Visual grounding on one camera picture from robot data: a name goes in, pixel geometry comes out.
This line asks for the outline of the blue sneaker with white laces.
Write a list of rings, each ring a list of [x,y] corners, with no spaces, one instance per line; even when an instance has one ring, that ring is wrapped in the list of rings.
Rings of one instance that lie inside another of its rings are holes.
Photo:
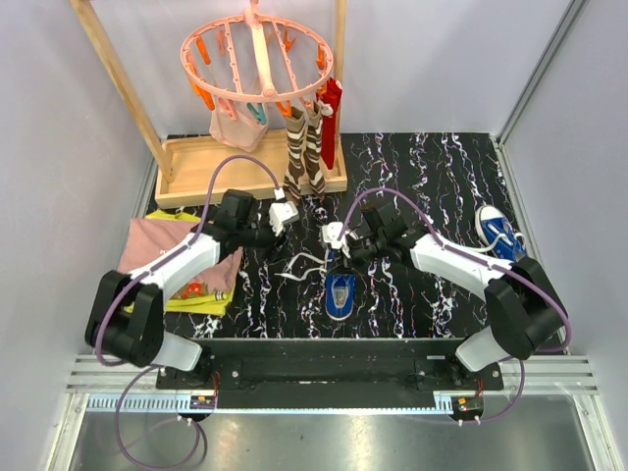
[[[354,307],[355,275],[340,264],[334,267],[333,263],[340,261],[341,252],[326,248],[322,257],[316,257],[310,253],[299,252],[292,256],[286,269],[279,277],[293,281],[304,282],[311,274],[318,273],[324,276],[325,294],[324,305],[328,317],[336,322],[347,320]],[[300,259],[313,262],[314,265],[306,269],[301,275],[293,272],[293,268]]]

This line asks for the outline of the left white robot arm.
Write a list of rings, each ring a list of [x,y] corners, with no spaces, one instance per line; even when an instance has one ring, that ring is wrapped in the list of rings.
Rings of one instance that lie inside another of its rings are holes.
[[[193,389],[210,381],[212,365],[201,358],[202,347],[165,330],[165,305],[192,278],[238,248],[276,246],[299,217],[280,189],[261,221],[252,216],[255,202],[252,194],[230,189],[171,250],[127,274],[112,270],[102,277],[84,332],[102,364],[174,368]]]

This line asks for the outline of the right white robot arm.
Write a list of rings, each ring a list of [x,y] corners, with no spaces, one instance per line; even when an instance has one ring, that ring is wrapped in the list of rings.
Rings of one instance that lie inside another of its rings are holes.
[[[365,205],[362,215],[369,228],[366,235],[351,235],[342,224],[334,236],[350,261],[386,257],[442,278],[484,302],[487,325],[467,337],[445,365],[445,376],[455,388],[471,387],[483,368],[499,360],[526,360],[568,346],[566,309],[537,260],[481,254],[441,237],[426,222],[407,224],[390,205]]]

